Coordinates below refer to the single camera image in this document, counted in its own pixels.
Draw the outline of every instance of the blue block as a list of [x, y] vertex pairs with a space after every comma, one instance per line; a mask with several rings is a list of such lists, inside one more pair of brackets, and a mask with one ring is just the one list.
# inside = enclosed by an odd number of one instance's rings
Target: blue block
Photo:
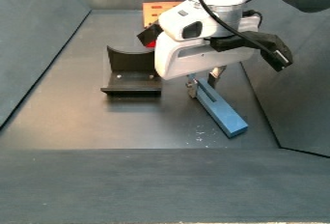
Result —
[[230, 138], [246, 132], [247, 123], [204, 79], [199, 80], [197, 100]]

